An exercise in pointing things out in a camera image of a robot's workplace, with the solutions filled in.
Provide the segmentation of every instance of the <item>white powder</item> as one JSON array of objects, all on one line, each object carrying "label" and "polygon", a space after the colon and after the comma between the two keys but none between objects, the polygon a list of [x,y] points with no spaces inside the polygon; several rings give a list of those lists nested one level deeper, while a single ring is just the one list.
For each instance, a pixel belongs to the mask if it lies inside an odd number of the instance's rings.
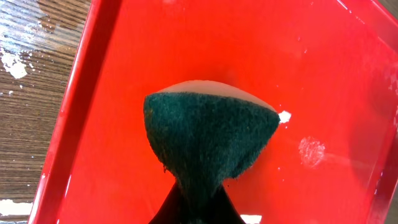
[{"label": "white powder", "polygon": [[0,217],[7,215],[29,215],[33,203],[14,203],[12,200],[0,200]]},{"label": "white powder", "polygon": [[22,63],[21,56],[19,54],[7,53],[3,48],[0,49],[2,53],[1,62],[6,69],[14,78],[22,78],[27,75],[25,66]]},{"label": "white powder", "polygon": [[292,114],[287,112],[287,111],[283,111],[281,113],[279,113],[279,119],[280,122],[279,123],[287,123],[289,122],[290,118],[292,117]]}]

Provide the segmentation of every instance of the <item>table surface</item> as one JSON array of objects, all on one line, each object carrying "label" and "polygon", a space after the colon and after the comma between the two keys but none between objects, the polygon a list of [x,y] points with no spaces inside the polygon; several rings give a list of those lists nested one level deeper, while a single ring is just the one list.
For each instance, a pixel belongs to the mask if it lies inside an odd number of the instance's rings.
[{"label": "table surface", "polygon": [[[398,18],[398,0],[381,2]],[[89,7],[90,0],[0,0],[0,200],[34,199]],[[397,196],[386,223],[398,223]]]}]

